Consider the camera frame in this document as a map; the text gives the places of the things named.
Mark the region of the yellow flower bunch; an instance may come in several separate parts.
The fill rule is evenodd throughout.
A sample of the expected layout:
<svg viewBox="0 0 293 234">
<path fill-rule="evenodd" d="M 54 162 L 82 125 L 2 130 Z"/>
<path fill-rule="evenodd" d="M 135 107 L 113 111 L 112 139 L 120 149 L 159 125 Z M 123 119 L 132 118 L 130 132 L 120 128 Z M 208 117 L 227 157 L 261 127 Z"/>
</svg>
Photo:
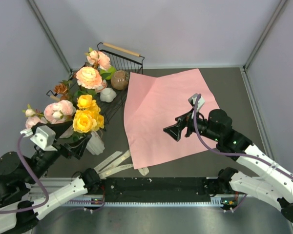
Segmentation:
<svg viewBox="0 0 293 234">
<path fill-rule="evenodd" d="M 73 118 L 73 130 L 79 134 L 87 134 L 103 129 L 104 116 L 92 95 L 81 95 L 77 98 L 76 113 Z"/>
</svg>

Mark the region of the pink flower bunch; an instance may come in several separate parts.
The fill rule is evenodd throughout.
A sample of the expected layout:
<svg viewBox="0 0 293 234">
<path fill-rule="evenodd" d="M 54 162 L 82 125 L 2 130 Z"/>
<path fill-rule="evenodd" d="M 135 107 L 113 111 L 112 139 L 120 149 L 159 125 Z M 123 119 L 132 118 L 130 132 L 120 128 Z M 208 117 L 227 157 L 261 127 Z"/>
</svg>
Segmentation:
<svg viewBox="0 0 293 234">
<path fill-rule="evenodd" d="M 25 128 L 30 129 L 37 123 L 58 124 L 70 121 L 76 113 L 76 108 L 72 102 L 61 100 L 47 105 L 42 113 L 32 109 L 30 105 L 27 105 L 27 109 L 23 112 L 27 117 Z"/>
</svg>

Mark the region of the pink wrapping paper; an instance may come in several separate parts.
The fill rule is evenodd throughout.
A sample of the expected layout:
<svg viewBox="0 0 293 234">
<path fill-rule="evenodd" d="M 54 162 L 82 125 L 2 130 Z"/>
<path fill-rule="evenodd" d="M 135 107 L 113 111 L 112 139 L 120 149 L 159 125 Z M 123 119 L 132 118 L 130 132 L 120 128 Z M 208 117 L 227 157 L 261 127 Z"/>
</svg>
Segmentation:
<svg viewBox="0 0 293 234">
<path fill-rule="evenodd" d="M 191 110 L 188 99 L 194 94 L 205 99 L 200 110 L 205 117 L 219 107 L 199 69 L 159 78 L 130 74 L 124 126 L 135 169 L 206 151 L 195 134 L 176 141 L 163 131 Z"/>
</svg>

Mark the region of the beige ribbon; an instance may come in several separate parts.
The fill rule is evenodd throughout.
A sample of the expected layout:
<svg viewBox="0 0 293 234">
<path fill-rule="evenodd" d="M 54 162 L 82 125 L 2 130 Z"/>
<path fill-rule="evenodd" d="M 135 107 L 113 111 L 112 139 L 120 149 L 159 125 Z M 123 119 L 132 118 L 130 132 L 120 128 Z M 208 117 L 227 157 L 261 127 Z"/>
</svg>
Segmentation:
<svg viewBox="0 0 293 234">
<path fill-rule="evenodd" d="M 123 162 L 129 158 L 131 158 L 130 150 L 127 150 L 125 153 L 116 151 L 94 167 L 94 170 L 99 175 L 100 179 L 107 179 L 121 171 L 132 169 L 134 167 L 133 163 L 123 164 Z"/>
</svg>

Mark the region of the brown dried rose bunch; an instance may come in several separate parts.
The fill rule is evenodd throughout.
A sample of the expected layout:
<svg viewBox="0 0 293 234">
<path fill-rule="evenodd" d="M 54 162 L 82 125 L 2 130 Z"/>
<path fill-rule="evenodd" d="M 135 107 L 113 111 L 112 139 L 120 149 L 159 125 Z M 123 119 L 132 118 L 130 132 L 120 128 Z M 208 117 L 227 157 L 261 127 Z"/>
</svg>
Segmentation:
<svg viewBox="0 0 293 234">
<path fill-rule="evenodd" d="M 54 86 L 53 91 L 59 95 L 60 100 L 71 100 L 72 93 L 70 92 L 70 86 L 72 84 L 71 80 L 62 80 L 57 85 Z"/>
</svg>

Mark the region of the peach rose stem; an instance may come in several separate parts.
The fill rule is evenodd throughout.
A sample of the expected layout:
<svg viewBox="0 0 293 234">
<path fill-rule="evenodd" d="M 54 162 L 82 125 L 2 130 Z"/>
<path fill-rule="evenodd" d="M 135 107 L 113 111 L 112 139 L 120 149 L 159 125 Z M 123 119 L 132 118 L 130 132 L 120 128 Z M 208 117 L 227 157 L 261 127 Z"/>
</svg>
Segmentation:
<svg viewBox="0 0 293 234">
<path fill-rule="evenodd" d="M 111 67 L 110 57 L 104 52 L 94 50 L 91 47 L 89 47 L 85 56 L 86 63 L 76 72 L 75 78 L 77 84 L 85 91 L 95 92 L 95 88 L 99 86 L 103 80 L 99 70 L 108 70 Z"/>
</svg>

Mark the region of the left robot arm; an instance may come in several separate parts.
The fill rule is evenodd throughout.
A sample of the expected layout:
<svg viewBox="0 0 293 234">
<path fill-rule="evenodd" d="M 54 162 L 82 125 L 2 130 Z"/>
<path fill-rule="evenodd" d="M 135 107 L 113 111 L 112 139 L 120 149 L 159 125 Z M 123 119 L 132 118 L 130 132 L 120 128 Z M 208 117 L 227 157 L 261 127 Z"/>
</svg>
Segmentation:
<svg viewBox="0 0 293 234">
<path fill-rule="evenodd" d="M 68 185 L 49 193 L 40 178 L 60 157 L 80 158 L 89 136 L 73 143 L 58 139 L 73 122 L 37 123 L 20 132 L 17 150 L 0 157 L 0 234 L 22 234 L 72 199 L 100 190 L 101 179 L 88 168 Z"/>
</svg>

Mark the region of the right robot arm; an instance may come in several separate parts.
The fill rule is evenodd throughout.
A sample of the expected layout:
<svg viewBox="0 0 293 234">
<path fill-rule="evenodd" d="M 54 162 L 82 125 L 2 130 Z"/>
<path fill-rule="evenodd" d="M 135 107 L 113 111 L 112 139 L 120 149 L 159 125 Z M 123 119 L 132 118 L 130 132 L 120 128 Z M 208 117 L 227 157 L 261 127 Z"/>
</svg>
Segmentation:
<svg viewBox="0 0 293 234">
<path fill-rule="evenodd" d="M 275 207 L 293 223 L 293 173 L 263 153 L 250 139 L 232 128 L 232 119 L 224 110 L 215 109 L 204 119 L 193 110 L 177 117 L 174 125 L 163 129 L 174 140 L 196 133 L 215 141 L 214 153 L 230 157 L 259 177 L 252 178 L 234 169 L 224 169 L 218 176 L 218 187 L 224 193 L 232 190 L 251 195 Z"/>
</svg>

